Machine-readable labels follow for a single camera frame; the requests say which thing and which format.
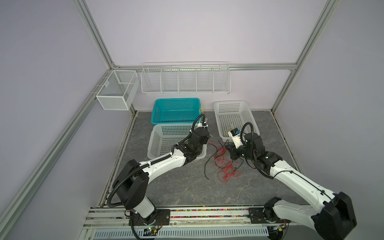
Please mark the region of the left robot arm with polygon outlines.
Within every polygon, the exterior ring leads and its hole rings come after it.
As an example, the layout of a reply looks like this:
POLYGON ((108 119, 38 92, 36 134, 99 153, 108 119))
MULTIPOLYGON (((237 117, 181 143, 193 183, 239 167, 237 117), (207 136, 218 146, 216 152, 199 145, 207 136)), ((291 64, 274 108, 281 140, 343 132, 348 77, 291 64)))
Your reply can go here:
POLYGON ((113 183, 106 205, 109 208, 124 206, 147 222, 157 216, 157 209, 146 196, 147 187, 157 177, 185 166, 203 152, 211 137, 206 115, 200 114, 192 123, 189 134, 174 144, 167 154, 146 162, 130 160, 113 183))

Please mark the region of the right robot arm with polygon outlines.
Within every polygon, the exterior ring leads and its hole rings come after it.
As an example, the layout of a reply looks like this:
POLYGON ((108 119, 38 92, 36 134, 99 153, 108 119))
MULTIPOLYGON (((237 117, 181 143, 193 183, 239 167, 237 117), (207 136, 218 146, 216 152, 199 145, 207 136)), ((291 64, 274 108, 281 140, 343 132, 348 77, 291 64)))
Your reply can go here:
POLYGON ((338 194, 322 187, 294 169, 278 154, 267 151, 261 136, 254 131, 244 134, 242 129, 228 132, 232 139, 227 150, 231 158, 244 158, 264 177, 278 180, 301 196, 307 205, 289 203, 274 197, 265 203, 263 212, 257 214, 269 223, 289 220, 315 230, 324 240, 343 240, 357 226, 352 199, 345 193, 338 194))

